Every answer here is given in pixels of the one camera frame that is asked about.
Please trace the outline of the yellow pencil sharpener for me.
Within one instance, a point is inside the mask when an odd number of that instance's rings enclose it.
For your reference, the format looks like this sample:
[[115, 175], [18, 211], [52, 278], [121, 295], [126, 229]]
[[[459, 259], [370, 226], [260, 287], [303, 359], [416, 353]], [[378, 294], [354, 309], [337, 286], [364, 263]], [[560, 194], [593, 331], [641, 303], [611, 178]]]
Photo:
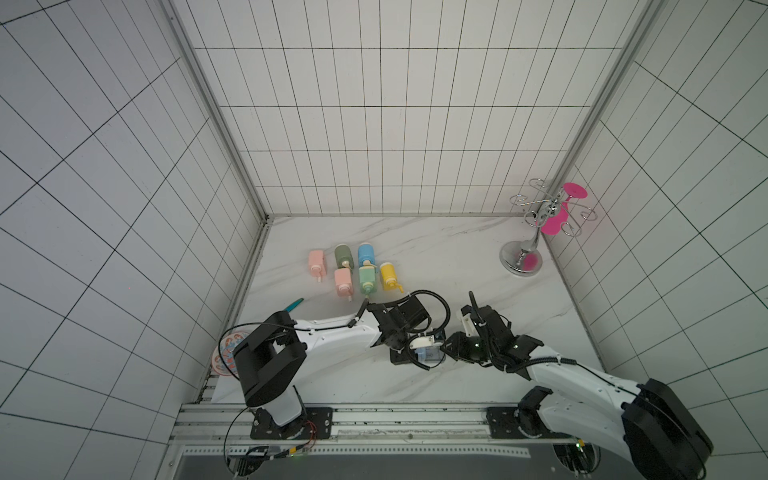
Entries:
[[404, 292], [404, 287], [400, 284], [394, 265], [391, 262], [383, 262], [379, 266], [381, 284], [384, 291], [397, 290]]

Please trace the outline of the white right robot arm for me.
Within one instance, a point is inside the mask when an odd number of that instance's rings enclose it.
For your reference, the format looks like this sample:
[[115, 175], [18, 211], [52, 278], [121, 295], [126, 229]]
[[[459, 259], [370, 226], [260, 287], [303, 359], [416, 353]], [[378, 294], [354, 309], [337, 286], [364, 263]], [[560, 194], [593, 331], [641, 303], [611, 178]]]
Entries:
[[534, 438], [546, 430], [584, 440], [630, 461], [646, 479], [703, 479], [714, 446], [673, 391], [566, 358], [502, 315], [471, 301], [462, 309], [471, 332], [456, 332], [442, 352], [456, 361], [519, 375], [532, 389], [517, 404], [518, 424]]

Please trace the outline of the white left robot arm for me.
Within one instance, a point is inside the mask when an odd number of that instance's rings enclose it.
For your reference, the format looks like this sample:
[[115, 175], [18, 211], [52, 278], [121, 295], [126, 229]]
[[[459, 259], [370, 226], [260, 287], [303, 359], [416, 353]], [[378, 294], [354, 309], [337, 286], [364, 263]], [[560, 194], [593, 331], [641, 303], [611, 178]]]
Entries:
[[450, 306], [442, 296], [419, 289], [397, 300], [366, 299], [354, 314], [321, 321], [297, 320], [280, 310], [252, 322], [254, 329], [228, 354], [221, 337], [217, 354], [227, 373], [238, 380], [246, 409], [266, 412], [284, 429], [308, 418], [294, 379], [315, 359], [347, 348], [384, 346], [428, 371], [431, 367], [416, 353], [419, 342], [424, 340], [428, 348], [443, 345], [450, 319]]

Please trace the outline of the mint green pencil sharpener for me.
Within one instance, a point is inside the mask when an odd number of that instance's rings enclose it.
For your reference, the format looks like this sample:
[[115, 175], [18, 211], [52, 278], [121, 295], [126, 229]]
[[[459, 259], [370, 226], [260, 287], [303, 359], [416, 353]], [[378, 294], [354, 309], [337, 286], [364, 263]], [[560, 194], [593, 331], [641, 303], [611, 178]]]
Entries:
[[361, 265], [358, 270], [360, 291], [364, 296], [370, 296], [377, 291], [377, 267]]

